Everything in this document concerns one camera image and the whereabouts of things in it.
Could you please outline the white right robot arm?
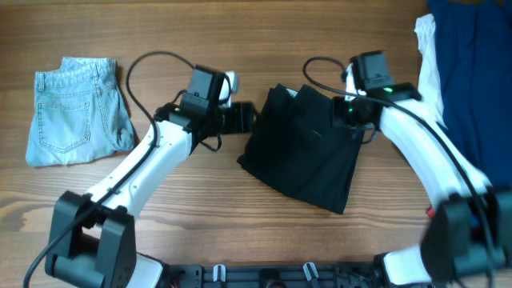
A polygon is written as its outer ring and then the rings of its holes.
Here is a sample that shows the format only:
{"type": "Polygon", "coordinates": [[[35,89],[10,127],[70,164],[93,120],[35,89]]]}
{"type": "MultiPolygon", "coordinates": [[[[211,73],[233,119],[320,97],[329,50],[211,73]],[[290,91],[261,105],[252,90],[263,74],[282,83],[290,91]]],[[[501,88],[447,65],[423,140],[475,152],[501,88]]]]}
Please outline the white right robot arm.
{"type": "Polygon", "coordinates": [[[332,100],[333,126],[374,128],[403,154],[433,210],[420,243],[385,254],[392,286],[446,284],[511,267],[511,191],[495,189],[435,123],[409,83],[332,100]]]}

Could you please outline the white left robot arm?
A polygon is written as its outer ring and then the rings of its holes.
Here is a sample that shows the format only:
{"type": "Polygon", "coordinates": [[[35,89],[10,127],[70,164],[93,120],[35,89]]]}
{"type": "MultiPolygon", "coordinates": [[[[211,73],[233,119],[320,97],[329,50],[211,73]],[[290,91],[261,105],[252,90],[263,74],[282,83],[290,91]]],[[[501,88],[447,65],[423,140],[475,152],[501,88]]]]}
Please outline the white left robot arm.
{"type": "Polygon", "coordinates": [[[139,145],[84,194],[55,203],[45,272],[76,287],[173,287],[169,266],[136,249],[135,222],[166,176],[208,137],[249,133],[250,102],[203,112],[167,103],[139,145]]]}

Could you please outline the dark green shorts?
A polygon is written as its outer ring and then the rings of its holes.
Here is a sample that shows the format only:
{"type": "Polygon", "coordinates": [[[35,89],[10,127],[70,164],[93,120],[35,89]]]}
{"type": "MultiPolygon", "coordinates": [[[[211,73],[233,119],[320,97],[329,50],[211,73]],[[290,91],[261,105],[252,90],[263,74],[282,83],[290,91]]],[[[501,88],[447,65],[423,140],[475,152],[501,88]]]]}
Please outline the dark green shorts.
{"type": "Polygon", "coordinates": [[[331,125],[331,100],[304,85],[270,89],[238,163],[277,192],[342,214],[364,133],[331,125]]]}

